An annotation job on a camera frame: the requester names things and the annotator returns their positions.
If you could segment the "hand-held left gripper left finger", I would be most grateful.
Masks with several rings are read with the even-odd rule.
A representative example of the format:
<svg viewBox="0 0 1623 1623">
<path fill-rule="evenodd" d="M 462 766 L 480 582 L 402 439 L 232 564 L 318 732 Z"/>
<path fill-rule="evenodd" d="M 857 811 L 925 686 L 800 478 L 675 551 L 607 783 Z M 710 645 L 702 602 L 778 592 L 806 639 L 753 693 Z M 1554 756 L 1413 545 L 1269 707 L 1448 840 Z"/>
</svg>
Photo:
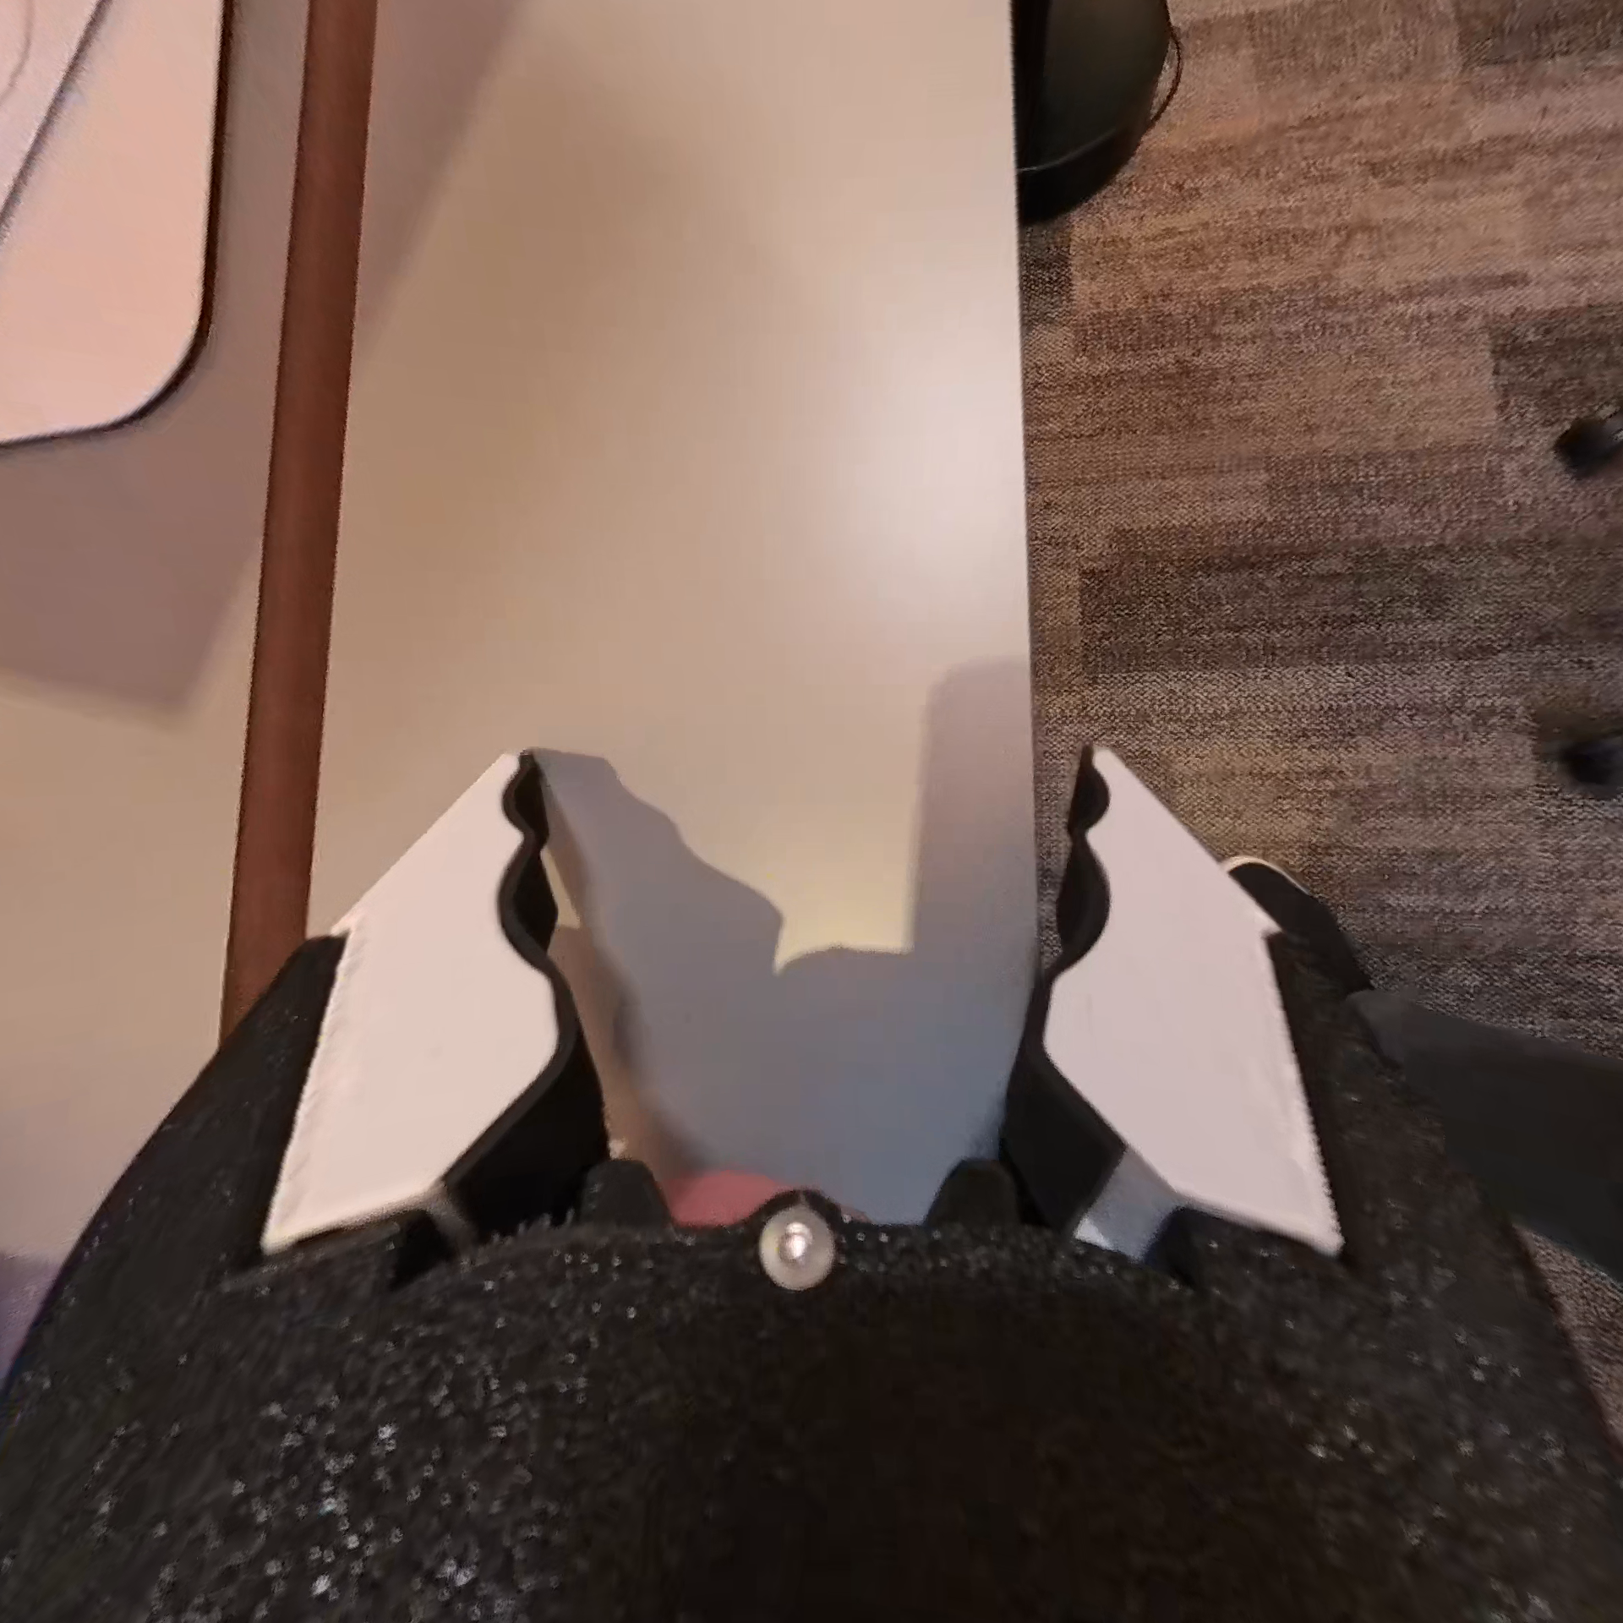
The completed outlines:
<svg viewBox="0 0 1623 1623">
<path fill-rule="evenodd" d="M 335 922 L 265 1256 L 396 1215 L 456 1244 L 577 1207 L 583 1031 L 546 824 L 534 756 L 499 756 Z"/>
</svg>

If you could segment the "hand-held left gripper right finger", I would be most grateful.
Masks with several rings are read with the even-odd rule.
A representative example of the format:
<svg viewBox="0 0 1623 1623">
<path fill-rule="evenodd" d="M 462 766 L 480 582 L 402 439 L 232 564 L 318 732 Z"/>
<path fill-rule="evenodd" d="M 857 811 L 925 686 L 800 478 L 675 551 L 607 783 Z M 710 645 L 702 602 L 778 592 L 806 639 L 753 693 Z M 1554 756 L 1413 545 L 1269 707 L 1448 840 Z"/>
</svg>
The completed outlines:
<svg viewBox="0 0 1623 1623">
<path fill-rule="evenodd" d="M 1069 1236 L 1138 1262 L 1196 1211 L 1323 1256 L 1343 1246 L 1271 945 L 1282 930 L 1107 748 L 1079 768 L 1069 918 L 1038 992 L 1038 1080 L 1101 1127 L 1062 1152 Z"/>
</svg>

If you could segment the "person's dark shoe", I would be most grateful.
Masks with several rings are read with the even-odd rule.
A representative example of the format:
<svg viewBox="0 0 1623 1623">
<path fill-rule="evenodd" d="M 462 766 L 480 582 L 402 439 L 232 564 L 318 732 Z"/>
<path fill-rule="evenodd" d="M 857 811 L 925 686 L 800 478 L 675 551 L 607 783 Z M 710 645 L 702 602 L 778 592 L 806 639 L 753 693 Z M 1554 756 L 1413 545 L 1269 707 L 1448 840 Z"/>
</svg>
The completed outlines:
<svg viewBox="0 0 1623 1623">
<path fill-rule="evenodd" d="M 1339 994 L 1370 988 L 1370 978 L 1333 912 L 1282 867 L 1257 857 L 1232 857 L 1226 875 L 1257 904 L 1276 934 L 1314 957 Z"/>
</svg>

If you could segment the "round stand base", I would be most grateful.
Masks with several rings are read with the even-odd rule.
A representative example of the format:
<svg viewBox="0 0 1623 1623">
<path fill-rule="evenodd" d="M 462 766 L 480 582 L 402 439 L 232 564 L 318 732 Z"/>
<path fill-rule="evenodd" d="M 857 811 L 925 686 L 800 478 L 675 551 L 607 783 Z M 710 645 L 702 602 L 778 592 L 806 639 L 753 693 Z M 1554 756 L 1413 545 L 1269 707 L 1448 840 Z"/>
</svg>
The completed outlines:
<svg viewBox="0 0 1623 1623">
<path fill-rule="evenodd" d="M 1021 227 L 1087 203 L 1136 154 L 1175 29 L 1165 2 L 1011 2 Z"/>
</svg>

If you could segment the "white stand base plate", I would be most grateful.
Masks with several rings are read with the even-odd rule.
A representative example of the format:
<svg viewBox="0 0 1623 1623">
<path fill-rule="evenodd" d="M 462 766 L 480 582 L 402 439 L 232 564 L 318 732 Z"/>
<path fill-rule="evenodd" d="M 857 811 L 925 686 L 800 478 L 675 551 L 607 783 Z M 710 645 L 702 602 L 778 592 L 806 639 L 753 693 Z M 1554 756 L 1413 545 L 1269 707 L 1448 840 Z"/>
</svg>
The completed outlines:
<svg viewBox="0 0 1623 1623">
<path fill-rule="evenodd" d="M 204 324 L 222 2 L 1 4 L 1 443 L 118 426 Z"/>
</svg>

